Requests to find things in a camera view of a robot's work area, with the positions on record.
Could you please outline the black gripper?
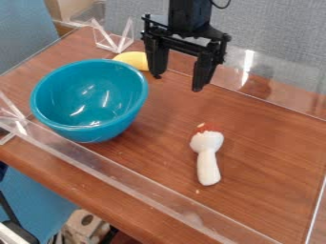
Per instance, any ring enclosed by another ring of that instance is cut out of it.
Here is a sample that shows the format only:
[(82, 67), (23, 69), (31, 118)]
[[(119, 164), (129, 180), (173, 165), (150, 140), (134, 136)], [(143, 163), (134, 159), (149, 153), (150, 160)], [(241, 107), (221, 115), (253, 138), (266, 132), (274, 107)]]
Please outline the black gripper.
[(203, 24), (195, 30), (175, 30), (167, 15), (145, 14), (143, 40), (151, 75), (159, 79), (167, 69), (170, 50), (199, 55), (194, 65), (193, 91), (199, 92), (210, 83), (219, 64), (226, 59), (232, 36)]

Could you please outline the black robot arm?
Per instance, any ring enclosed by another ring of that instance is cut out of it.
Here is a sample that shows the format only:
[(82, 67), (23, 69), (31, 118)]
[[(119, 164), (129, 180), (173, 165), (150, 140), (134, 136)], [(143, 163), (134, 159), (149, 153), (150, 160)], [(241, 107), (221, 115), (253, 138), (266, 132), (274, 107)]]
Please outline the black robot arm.
[(167, 70), (170, 50), (197, 56), (193, 91), (199, 92), (210, 83), (213, 74), (225, 63), (232, 36), (210, 25), (213, 0), (170, 0), (169, 14), (142, 16), (150, 73), (155, 78)]

